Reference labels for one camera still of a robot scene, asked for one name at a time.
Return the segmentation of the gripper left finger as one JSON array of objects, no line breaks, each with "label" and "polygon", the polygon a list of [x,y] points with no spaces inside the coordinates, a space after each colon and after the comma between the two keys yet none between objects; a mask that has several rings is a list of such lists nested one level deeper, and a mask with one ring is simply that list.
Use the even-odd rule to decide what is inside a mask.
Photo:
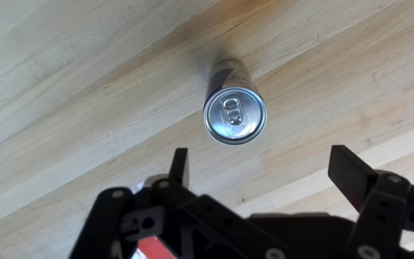
[{"label": "gripper left finger", "polygon": [[176,149],[167,175],[137,193],[111,187],[96,197],[69,259],[131,259],[157,237],[178,259],[286,259],[281,241],[207,195],[184,186],[188,150]]}]

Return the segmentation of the red object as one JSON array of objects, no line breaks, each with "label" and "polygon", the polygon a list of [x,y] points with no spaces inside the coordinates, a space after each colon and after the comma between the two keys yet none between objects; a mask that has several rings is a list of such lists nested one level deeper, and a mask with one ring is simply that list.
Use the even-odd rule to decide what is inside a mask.
[{"label": "red object", "polygon": [[132,259],[177,259],[155,236],[139,240]]}]

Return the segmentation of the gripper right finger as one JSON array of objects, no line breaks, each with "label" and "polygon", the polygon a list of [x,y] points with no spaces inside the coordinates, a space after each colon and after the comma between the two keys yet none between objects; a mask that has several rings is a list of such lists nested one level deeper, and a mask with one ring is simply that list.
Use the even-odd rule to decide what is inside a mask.
[{"label": "gripper right finger", "polygon": [[348,259],[414,259],[414,185],[373,169],[345,145],[331,147],[327,175],[358,211]]}]

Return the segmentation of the silver and blue drink can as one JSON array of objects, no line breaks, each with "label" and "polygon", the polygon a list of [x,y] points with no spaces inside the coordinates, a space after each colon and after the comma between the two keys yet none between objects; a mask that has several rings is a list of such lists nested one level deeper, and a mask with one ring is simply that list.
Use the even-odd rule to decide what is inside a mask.
[{"label": "silver and blue drink can", "polygon": [[240,61],[223,60],[210,70],[203,122],[214,140],[230,146],[249,143],[262,133],[266,105]]}]

